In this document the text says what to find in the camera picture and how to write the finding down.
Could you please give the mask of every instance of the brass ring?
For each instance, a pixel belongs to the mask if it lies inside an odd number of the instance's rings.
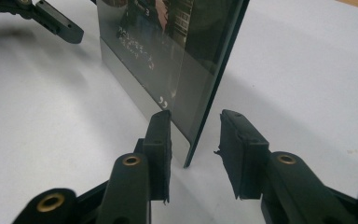
[[[141,159],[139,157],[135,157],[135,156],[129,156],[124,158],[123,160],[123,164],[127,165],[127,166],[133,166],[138,164],[139,162],[141,162]]]
[[[288,165],[292,165],[295,164],[297,161],[295,158],[289,156],[289,155],[279,155],[278,156],[278,161],[288,164]]]
[[[55,200],[54,203],[47,203],[48,200]],[[65,197],[60,193],[52,193],[47,195],[37,204],[37,211],[39,212],[50,212],[60,207],[65,201]]]

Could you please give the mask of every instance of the white surface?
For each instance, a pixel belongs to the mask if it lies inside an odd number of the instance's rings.
[[[44,190],[100,184],[147,127],[101,63],[96,7],[50,3],[85,30],[80,45],[0,15],[0,224]],[[192,165],[173,160],[172,202],[153,203],[153,223],[264,223],[259,201],[234,200],[213,154],[223,108],[244,114],[271,150],[297,154],[327,186],[356,197],[358,8],[250,4]]]

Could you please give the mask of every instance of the white table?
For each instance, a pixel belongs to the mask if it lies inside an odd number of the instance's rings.
[[[49,2],[84,29],[80,45],[0,15],[0,224],[47,189],[80,195],[104,182],[148,124],[102,64],[96,6]],[[192,164],[173,159],[171,203],[153,203],[153,223],[264,223],[260,201],[235,201],[213,154],[224,108],[244,114],[270,150],[297,154],[357,197],[358,8],[250,4]]]

